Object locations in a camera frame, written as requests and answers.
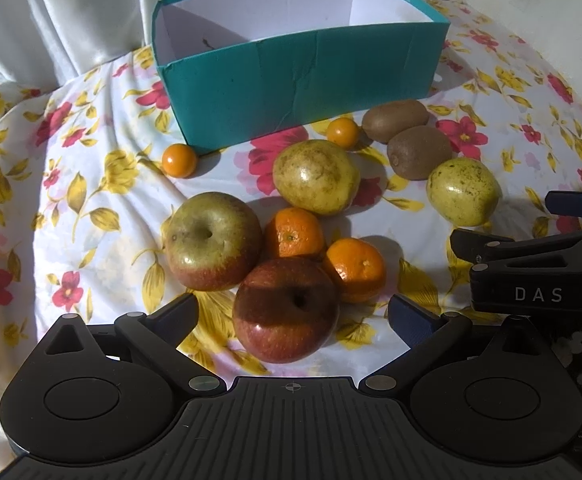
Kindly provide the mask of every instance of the orange fruit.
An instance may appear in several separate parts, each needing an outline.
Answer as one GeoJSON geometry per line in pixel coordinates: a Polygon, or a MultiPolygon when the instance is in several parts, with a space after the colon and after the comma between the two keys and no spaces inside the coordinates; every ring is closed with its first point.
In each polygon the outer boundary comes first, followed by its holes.
{"type": "Polygon", "coordinates": [[[356,121],[348,117],[339,117],[327,126],[327,140],[337,144],[345,150],[354,148],[360,136],[360,128],[356,121]]]}
{"type": "Polygon", "coordinates": [[[186,144],[172,144],[162,153],[162,169],[168,176],[186,178],[196,171],[196,166],[196,152],[186,144]]]}
{"type": "Polygon", "coordinates": [[[361,303],[377,296],[386,283],[382,254],[357,238],[341,238],[327,249],[324,269],[340,290],[340,300],[361,303]]]}
{"type": "Polygon", "coordinates": [[[319,220],[299,207],[287,207],[273,215],[264,229],[269,256],[314,258],[324,251],[324,234],[319,220]]]}

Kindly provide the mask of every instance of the teal cardboard box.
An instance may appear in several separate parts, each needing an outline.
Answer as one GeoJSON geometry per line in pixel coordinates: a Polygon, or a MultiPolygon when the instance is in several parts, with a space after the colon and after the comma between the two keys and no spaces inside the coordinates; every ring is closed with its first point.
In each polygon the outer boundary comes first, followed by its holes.
{"type": "Polygon", "coordinates": [[[203,154],[425,97],[448,28],[422,0],[161,0],[153,51],[203,154]]]}

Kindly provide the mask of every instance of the ribbed black surface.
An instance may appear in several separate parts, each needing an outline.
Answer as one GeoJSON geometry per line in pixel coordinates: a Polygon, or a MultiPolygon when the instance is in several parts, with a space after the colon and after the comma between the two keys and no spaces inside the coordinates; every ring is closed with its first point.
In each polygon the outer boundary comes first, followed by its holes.
{"type": "Polygon", "coordinates": [[[239,378],[223,396],[192,400],[161,441],[131,458],[82,468],[22,458],[0,479],[582,480],[582,474],[562,458],[495,468],[449,456],[415,431],[397,402],[364,396],[348,378],[239,378]]]}

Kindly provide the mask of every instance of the yellow-green fruit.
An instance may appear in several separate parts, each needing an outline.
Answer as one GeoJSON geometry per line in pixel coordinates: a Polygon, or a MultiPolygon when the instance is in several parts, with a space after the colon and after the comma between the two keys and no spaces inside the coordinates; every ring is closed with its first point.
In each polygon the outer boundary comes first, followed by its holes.
{"type": "Polygon", "coordinates": [[[351,205],[360,172],[340,146],[328,140],[304,140],[276,157],[273,184],[291,205],[335,215],[351,205]]]}
{"type": "Polygon", "coordinates": [[[427,179],[427,197],[434,209],[453,225],[484,224],[498,205],[502,190],[492,172],[479,160],[452,158],[427,179]]]}

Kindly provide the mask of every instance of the silver screw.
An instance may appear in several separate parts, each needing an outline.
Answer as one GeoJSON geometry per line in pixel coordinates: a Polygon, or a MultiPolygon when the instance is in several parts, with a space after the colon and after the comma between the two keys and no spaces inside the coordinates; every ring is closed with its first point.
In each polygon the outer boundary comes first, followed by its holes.
{"type": "Polygon", "coordinates": [[[365,384],[372,390],[384,392],[395,388],[397,383],[393,377],[389,377],[388,375],[372,375],[365,380],[365,384]]]}
{"type": "Polygon", "coordinates": [[[210,375],[199,375],[189,381],[189,386],[198,392],[209,392],[215,390],[219,385],[220,381],[210,375]]]}

